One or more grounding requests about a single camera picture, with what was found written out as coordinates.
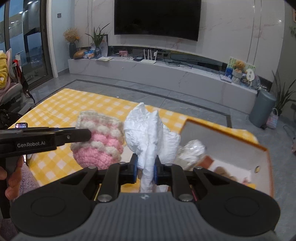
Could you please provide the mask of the person's left hand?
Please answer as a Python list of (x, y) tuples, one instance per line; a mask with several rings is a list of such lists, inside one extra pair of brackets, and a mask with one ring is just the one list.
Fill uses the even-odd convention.
[(8, 181), (8, 187), (5, 191), (6, 198), (13, 200), (18, 197), (22, 181), (23, 156), (20, 156), (15, 171), (8, 177), (7, 172), (1, 167), (0, 179)]

